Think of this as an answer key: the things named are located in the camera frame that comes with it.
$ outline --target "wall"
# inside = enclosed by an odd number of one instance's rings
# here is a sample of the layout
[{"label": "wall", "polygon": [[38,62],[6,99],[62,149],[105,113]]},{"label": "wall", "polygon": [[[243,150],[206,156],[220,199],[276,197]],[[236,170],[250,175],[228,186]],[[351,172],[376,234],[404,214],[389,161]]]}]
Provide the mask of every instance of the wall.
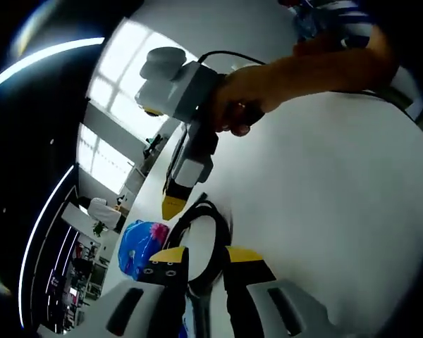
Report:
[{"label": "wall", "polygon": [[99,246],[100,244],[93,240],[91,237],[86,236],[85,234],[81,234],[78,236],[77,241],[83,244],[84,247],[91,249],[91,242],[95,246]]},{"label": "wall", "polygon": [[[277,0],[151,0],[132,16],[196,56],[225,49],[264,62],[291,55],[296,37],[289,18]],[[246,63],[225,55],[206,61],[223,73]]]},{"label": "wall", "polygon": [[116,247],[119,234],[114,231],[108,231],[103,235],[103,244],[99,249],[99,256],[105,258],[108,262],[111,261],[113,251]]},{"label": "wall", "polygon": [[86,173],[82,168],[78,168],[78,185],[78,196],[85,196],[90,199],[100,197],[106,199],[109,205],[116,204],[118,195],[93,178],[93,176]]},{"label": "wall", "polygon": [[102,244],[104,237],[98,237],[92,231],[92,226],[96,223],[96,221],[83,213],[72,203],[68,204],[63,212],[62,218],[82,234],[85,234],[89,238],[92,238],[95,242]]}]

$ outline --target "human hand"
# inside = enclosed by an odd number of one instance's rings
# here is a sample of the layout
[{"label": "human hand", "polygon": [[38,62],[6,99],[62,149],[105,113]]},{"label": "human hand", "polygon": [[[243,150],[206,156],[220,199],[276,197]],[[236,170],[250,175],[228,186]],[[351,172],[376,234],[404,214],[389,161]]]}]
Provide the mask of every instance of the human hand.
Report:
[{"label": "human hand", "polygon": [[217,132],[230,130],[244,136],[250,126],[242,124],[246,105],[255,104],[263,113],[276,109],[285,99],[276,88],[271,65],[253,65],[228,75],[210,100],[211,123]]}]

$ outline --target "finger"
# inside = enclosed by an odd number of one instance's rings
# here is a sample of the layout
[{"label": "finger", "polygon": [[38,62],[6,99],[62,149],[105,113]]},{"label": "finger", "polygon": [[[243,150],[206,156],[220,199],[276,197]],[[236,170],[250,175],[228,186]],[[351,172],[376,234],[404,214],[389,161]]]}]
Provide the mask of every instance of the finger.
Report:
[{"label": "finger", "polygon": [[238,137],[245,136],[251,128],[248,125],[239,125],[237,127],[232,128],[232,134]]},{"label": "finger", "polygon": [[224,116],[226,114],[228,100],[223,97],[220,90],[217,90],[211,95],[208,105],[208,119],[211,126],[216,132],[222,132],[225,125],[230,125],[226,122]]}]

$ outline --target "blue plastic bag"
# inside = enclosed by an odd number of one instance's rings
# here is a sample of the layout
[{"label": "blue plastic bag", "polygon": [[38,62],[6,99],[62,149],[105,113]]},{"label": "blue plastic bag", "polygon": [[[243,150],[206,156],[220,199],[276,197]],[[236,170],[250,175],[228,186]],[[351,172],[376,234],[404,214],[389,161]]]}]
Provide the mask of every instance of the blue plastic bag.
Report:
[{"label": "blue plastic bag", "polygon": [[136,220],[130,224],[119,246],[119,268],[134,280],[149,262],[149,258],[163,248],[169,228],[161,223]]}]

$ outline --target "window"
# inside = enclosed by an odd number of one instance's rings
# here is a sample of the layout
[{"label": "window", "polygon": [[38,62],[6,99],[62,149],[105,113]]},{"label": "window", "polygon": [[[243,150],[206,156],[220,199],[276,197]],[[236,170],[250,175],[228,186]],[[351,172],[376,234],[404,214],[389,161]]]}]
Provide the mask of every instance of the window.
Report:
[{"label": "window", "polygon": [[[144,25],[123,21],[106,48],[88,93],[92,104],[142,141],[153,138],[168,119],[148,116],[135,101],[145,82],[140,70],[147,53],[162,46],[182,48]],[[187,62],[197,59],[190,52],[185,53]]]},{"label": "window", "polygon": [[85,172],[115,194],[119,194],[134,166],[132,161],[83,124],[80,124],[78,163]]}]

